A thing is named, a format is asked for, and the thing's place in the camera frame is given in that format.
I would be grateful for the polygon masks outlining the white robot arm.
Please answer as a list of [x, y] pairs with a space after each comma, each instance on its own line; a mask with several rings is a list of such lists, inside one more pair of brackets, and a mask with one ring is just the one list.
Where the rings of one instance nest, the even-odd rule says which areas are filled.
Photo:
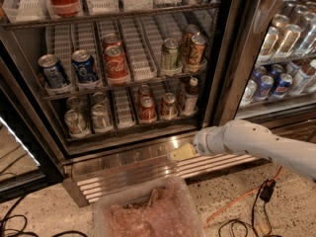
[[250, 155], [275, 162], [316, 182], [316, 145], [280, 137], [259, 124], [234, 119], [223, 126], [200, 130], [192, 143], [167, 154], [169, 161], [182, 161], [219, 154]]

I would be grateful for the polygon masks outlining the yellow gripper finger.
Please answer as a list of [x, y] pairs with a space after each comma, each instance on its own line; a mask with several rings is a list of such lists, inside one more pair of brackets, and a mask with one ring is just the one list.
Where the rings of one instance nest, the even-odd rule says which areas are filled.
[[170, 161], [183, 161], [183, 160], [193, 158], [196, 155], [197, 155], [197, 152], [195, 151], [194, 147], [190, 143], [187, 143], [169, 152], [167, 154], [167, 158]]

